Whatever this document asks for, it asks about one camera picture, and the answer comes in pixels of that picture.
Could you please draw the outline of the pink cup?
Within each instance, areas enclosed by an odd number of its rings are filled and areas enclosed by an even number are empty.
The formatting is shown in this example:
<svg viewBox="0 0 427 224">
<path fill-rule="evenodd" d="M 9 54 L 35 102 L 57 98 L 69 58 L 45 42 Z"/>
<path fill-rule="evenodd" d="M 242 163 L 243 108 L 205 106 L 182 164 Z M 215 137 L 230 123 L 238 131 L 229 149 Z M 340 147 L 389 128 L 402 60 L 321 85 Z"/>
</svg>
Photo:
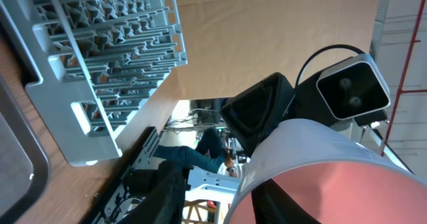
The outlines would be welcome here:
<svg viewBox="0 0 427 224">
<path fill-rule="evenodd" d="M 226 223 L 255 223 L 253 190 L 272 179 L 320 223 L 425 223 L 426 182 L 337 131 L 290 119 L 260 143 Z"/>
</svg>

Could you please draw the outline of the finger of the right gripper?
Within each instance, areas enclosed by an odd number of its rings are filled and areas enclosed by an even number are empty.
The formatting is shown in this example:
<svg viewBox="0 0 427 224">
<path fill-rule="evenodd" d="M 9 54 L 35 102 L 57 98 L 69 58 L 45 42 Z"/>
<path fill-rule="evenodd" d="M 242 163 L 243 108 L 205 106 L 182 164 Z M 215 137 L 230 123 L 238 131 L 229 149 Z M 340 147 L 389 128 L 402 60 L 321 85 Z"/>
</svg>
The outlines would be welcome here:
<svg viewBox="0 0 427 224">
<path fill-rule="evenodd" d="M 250 157 L 282 121 L 294 97 L 290 82 L 276 72 L 229 99 L 220 113 Z"/>
</svg>

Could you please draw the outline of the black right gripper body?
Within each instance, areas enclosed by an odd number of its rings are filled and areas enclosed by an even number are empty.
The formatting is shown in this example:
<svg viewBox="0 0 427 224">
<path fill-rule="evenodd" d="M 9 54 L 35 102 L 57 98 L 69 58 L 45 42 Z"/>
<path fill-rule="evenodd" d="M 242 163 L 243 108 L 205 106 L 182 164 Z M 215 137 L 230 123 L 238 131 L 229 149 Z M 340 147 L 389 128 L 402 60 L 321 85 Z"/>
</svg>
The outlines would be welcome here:
<svg viewBox="0 0 427 224">
<path fill-rule="evenodd" d="M 297 86 L 296 98 L 292 105 L 290 115 L 293 118 L 309 119 L 321 123 L 327 127 L 330 127 L 335 123 L 344 120 L 336 119 L 326 106 L 326 102 L 320 96 L 320 93 L 316 88 L 316 81 L 319 79 L 319 76 L 320 73 L 316 73 L 315 75 L 306 79 Z M 384 110 L 375 111 L 373 113 L 367 113 L 353 118 L 363 119 L 365 118 L 365 116 L 369 116 L 371 121 L 376 116 L 380 116 L 381 120 L 384 120 L 386 118 Z"/>
</svg>

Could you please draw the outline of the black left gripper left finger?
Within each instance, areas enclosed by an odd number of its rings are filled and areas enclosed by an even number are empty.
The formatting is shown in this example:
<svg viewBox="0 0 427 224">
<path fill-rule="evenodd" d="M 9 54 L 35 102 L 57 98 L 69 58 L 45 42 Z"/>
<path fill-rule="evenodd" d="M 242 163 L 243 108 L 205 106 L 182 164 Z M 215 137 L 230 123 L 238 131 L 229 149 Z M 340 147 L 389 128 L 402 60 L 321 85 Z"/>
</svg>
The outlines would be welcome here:
<svg viewBox="0 0 427 224">
<path fill-rule="evenodd" d="M 137 176 L 136 193 L 142 202 L 120 222 L 125 224 L 180 224 L 189 190 L 189 168 L 175 161 L 163 161 L 151 175 Z"/>
</svg>

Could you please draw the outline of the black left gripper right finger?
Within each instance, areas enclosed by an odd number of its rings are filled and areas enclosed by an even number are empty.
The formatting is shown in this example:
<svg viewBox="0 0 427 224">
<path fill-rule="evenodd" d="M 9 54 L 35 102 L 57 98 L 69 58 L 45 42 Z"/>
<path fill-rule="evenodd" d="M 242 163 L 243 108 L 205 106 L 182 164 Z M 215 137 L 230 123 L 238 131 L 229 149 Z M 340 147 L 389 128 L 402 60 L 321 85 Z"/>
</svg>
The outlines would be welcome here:
<svg viewBox="0 0 427 224">
<path fill-rule="evenodd" d="M 257 224 L 320 224 L 273 179 L 258 185 L 251 194 Z"/>
</svg>

